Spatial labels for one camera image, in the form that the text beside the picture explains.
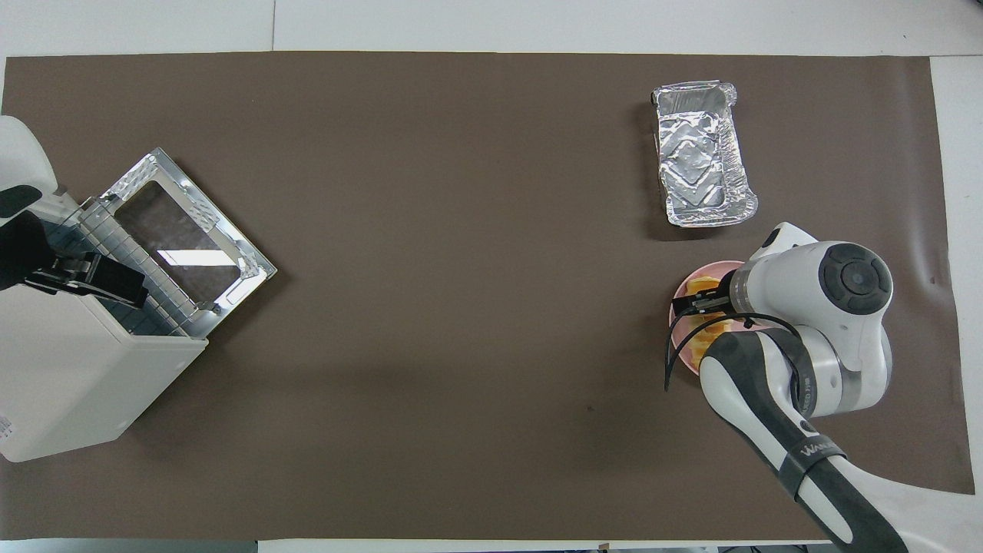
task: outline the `label sticker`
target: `label sticker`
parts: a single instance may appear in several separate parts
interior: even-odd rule
[[[3,442],[14,433],[14,423],[0,413],[0,442]]]

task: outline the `brown table mat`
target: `brown table mat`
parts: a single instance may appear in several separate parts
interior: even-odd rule
[[[761,209],[681,230],[649,92],[704,79]],[[118,441],[0,461],[2,538],[822,537],[695,377],[661,386],[679,281],[782,220],[896,282],[887,396],[816,425],[973,490],[925,58],[13,58],[3,108],[77,200],[163,147],[281,273]]]

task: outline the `pink bowl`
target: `pink bowl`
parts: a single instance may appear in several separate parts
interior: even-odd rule
[[[731,271],[739,268],[742,265],[744,265],[744,262],[742,261],[717,261],[715,263],[711,263],[710,265],[704,265],[700,269],[697,269],[693,273],[690,273],[690,275],[683,280],[682,284],[679,285],[679,288],[677,288],[675,291],[675,295],[672,297],[676,298],[686,295],[686,282],[689,282],[693,278],[698,278],[698,277],[723,278],[724,275],[730,273]],[[670,305],[669,306],[670,324],[672,324],[672,319],[674,319],[674,314],[672,313],[672,306]],[[692,321],[693,321],[692,317],[687,317],[686,319],[680,321],[679,324],[676,325],[676,328],[672,330],[672,347],[677,347],[679,343],[682,341],[682,339],[686,338],[686,335],[688,335],[694,328],[696,328],[696,325],[694,325]],[[744,326],[739,322],[735,322],[730,327],[730,329],[735,332],[744,332],[747,330],[753,331],[755,329],[760,329],[760,328],[761,327],[754,326],[751,327],[750,329],[745,329]],[[686,365],[689,368],[689,370],[693,371],[693,374],[697,376],[700,375],[700,368],[693,365],[693,351],[690,350],[688,343],[686,344],[685,347],[682,348],[682,351],[679,352],[679,360],[682,361],[682,363]]]

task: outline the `aluminum foil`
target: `aluminum foil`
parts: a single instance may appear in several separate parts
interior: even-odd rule
[[[736,224],[758,211],[747,184],[730,107],[731,83],[698,81],[659,87],[656,145],[665,213],[678,226]]]

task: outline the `white table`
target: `white table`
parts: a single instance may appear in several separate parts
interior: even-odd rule
[[[983,305],[983,6],[973,0],[0,0],[7,56],[265,50],[931,56],[963,331]],[[983,342],[960,340],[973,477],[983,481]],[[671,541],[279,540],[263,553],[682,547]],[[769,543],[756,541],[758,544]]]

